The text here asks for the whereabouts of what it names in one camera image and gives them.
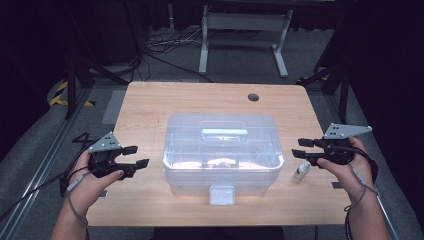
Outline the person's dark lap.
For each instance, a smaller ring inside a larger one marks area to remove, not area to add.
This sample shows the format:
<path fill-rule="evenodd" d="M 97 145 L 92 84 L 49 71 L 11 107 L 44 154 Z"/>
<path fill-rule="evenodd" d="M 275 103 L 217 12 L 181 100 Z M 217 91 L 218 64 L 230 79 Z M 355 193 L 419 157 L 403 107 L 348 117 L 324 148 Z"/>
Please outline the person's dark lap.
<path fill-rule="evenodd" d="M 281 227 L 157 227 L 151 240 L 285 240 Z"/>

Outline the person's right hand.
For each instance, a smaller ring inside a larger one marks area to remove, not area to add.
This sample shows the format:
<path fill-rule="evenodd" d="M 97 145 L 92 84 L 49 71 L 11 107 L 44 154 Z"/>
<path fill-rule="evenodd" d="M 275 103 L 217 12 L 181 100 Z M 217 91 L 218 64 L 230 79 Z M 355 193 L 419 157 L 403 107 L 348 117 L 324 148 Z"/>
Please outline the person's right hand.
<path fill-rule="evenodd" d="M 317 162 L 322 168 L 336 176 L 347 192 L 351 206 L 366 193 L 373 193 L 377 196 L 371 166 L 365 157 L 356 154 L 347 165 L 338 165 L 323 158 L 318 159 Z"/>

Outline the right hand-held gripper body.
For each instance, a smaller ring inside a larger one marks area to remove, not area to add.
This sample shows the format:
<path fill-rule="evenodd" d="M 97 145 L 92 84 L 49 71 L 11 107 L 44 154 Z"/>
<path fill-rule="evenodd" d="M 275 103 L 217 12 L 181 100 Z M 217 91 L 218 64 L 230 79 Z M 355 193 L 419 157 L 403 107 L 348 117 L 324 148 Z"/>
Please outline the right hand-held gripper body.
<path fill-rule="evenodd" d="M 320 158 L 338 164 L 347 165 L 356 154 L 368 159 L 364 150 L 354 147 L 350 137 L 369 133 L 373 130 L 371 126 L 357 126 L 331 123 L 321 139 L 314 139 L 312 146 L 322 148 L 323 153 L 311 153 L 310 164 L 318 166 L 317 160 Z"/>

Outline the metal floor rail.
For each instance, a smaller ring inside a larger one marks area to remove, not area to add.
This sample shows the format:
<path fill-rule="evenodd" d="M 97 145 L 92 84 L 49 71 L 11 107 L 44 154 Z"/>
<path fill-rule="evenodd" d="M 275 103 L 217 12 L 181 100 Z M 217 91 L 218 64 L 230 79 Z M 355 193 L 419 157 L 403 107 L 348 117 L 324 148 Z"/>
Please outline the metal floor rail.
<path fill-rule="evenodd" d="M 45 156 L 39 162 L 35 173 L 32 175 L 27 184 L 23 195 L 14 203 L 9 210 L 3 215 L 2 220 L 5 222 L 0 229 L 0 240 L 13 240 L 16 233 L 19 231 L 22 222 L 30 211 L 34 201 L 36 200 L 42 185 L 47 180 L 47 177 L 59 155 L 59 152 L 64 144 L 65 136 L 69 133 L 76 117 L 83 108 L 85 101 L 91 94 L 91 89 L 81 89 L 77 96 L 77 109 L 68 120 L 63 120 L 60 127 L 55 132 L 52 142 Z"/>
<path fill-rule="evenodd" d="M 335 94 L 334 96 L 325 96 L 325 101 L 328 105 L 333 121 L 337 123 L 345 122 L 346 124 L 352 125 L 368 124 L 368 120 L 364 115 L 356 95 L 353 92 L 348 94 L 347 100 L 342 100 L 340 94 Z M 393 221 L 390 219 L 390 215 L 386 206 L 386 200 L 384 199 L 386 192 L 383 186 L 383 180 L 391 181 L 392 175 L 374 138 L 374 135 L 372 133 L 360 135 L 359 139 L 365 146 L 365 150 L 374 160 L 377 161 L 377 164 L 380 167 L 378 180 L 376 182 L 376 193 L 372 194 L 372 197 L 374 197 L 377 202 L 377 213 L 382 219 L 388 240 L 399 240 L 398 234 L 394 229 Z"/>

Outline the white metal desk frame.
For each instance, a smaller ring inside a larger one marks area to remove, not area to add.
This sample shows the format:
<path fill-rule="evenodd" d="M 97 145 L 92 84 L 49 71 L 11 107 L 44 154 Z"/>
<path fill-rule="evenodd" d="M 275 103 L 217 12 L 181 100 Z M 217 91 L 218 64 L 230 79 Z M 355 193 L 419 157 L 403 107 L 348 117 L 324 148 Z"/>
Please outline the white metal desk frame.
<path fill-rule="evenodd" d="M 288 70 L 283 59 L 282 48 L 289 30 L 292 15 L 292 10 L 287 10 L 282 15 L 216 13 L 211 12 L 208 5 L 204 5 L 201 22 L 202 45 L 198 72 L 200 74 L 207 73 L 209 55 L 208 32 L 210 30 L 273 31 L 279 32 L 279 40 L 271 46 L 271 49 L 280 76 L 287 78 Z"/>

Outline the clear plastic storage box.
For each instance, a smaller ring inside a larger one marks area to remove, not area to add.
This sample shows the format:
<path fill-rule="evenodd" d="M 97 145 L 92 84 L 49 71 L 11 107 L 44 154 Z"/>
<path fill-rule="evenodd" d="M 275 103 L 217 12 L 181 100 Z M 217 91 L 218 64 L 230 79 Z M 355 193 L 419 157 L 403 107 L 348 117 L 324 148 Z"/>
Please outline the clear plastic storage box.
<path fill-rule="evenodd" d="M 238 196 L 265 194 L 284 157 L 270 115 L 175 113 L 167 123 L 163 165 L 173 194 L 233 205 Z"/>

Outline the black metal stand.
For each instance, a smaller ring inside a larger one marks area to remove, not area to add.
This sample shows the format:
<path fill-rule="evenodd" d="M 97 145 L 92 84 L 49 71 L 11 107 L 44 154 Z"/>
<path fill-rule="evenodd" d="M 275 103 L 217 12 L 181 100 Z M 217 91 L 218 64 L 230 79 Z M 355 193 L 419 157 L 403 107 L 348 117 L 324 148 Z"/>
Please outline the black metal stand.
<path fill-rule="evenodd" d="M 296 84 L 307 86 L 318 80 L 327 78 L 324 85 L 321 87 L 321 92 L 324 95 L 333 95 L 337 89 L 340 89 L 338 118 L 342 123 L 345 123 L 347 120 L 347 102 L 350 82 L 348 70 L 349 66 L 346 64 L 327 67 L 309 77 L 300 77 L 296 80 Z"/>
<path fill-rule="evenodd" d="M 68 83 L 68 105 L 66 119 L 70 119 L 77 109 L 77 90 L 76 82 L 79 81 L 83 88 L 92 88 L 94 86 L 94 77 L 90 72 L 94 69 L 101 76 L 106 77 L 119 85 L 128 85 L 129 81 L 124 80 L 118 75 L 110 72 L 105 67 L 88 60 L 87 58 L 72 56 L 67 61 L 67 75 L 66 80 Z"/>

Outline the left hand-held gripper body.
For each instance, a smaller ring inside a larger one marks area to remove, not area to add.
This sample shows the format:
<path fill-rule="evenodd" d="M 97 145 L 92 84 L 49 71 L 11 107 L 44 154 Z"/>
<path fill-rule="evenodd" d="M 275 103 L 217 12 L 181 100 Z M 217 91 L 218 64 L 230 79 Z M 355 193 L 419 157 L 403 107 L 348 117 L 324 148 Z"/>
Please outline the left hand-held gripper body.
<path fill-rule="evenodd" d="M 118 164 L 115 161 L 118 156 L 123 155 L 123 148 L 112 132 L 107 133 L 88 148 L 89 171 L 97 178 L 102 178 L 112 172 L 122 170 L 121 180 L 132 178 L 137 171 L 136 164 Z"/>

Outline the person's left hand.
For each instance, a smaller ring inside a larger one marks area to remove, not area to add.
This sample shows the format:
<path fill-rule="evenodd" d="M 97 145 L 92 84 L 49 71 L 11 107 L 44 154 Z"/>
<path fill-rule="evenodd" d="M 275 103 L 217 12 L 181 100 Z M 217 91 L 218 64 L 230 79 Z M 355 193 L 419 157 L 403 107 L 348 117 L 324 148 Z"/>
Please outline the person's left hand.
<path fill-rule="evenodd" d="M 123 171 L 117 170 L 104 177 L 97 178 L 88 171 L 89 159 L 90 154 L 88 151 L 84 151 L 75 165 L 76 173 L 71 178 L 74 181 L 79 176 L 82 177 L 82 180 L 70 192 L 72 208 L 81 217 L 86 216 L 88 209 L 98 200 L 108 186 L 123 176 Z"/>

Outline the small white dropper bottle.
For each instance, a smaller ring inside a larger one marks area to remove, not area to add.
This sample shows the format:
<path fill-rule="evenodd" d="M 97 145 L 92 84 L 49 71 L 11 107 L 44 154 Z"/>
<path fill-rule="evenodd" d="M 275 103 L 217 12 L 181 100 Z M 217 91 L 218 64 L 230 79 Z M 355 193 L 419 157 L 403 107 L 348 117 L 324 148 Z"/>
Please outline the small white dropper bottle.
<path fill-rule="evenodd" d="M 309 172 L 309 168 L 310 168 L 309 162 L 301 164 L 294 172 L 294 177 L 298 180 L 302 180 Z"/>

